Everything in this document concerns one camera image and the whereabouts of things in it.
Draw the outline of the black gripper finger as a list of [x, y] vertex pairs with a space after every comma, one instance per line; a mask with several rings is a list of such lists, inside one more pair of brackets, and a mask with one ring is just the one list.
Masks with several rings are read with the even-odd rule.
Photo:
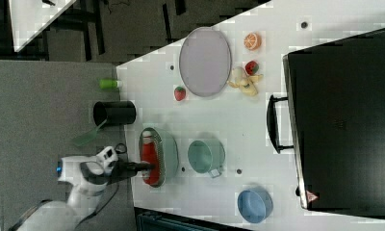
[[148, 170], [154, 169], [156, 166], [154, 164], [145, 164], [145, 168]]

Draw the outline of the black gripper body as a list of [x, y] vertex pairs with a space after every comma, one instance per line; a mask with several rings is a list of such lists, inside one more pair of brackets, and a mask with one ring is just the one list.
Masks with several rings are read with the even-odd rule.
[[146, 170], [146, 164], [119, 161], [112, 171], [109, 183], [113, 184], [134, 177], [139, 171], [143, 170]]

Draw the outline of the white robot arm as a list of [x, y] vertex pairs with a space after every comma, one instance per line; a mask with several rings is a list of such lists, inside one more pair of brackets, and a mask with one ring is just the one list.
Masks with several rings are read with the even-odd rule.
[[27, 210], [8, 231], [74, 231], [96, 213], [107, 186], [156, 169], [148, 162], [126, 163], [112, 146], [93, 156], [68, 156], [58, 161], [58, 182], [71, 189], [65, 201], [45, 199]]

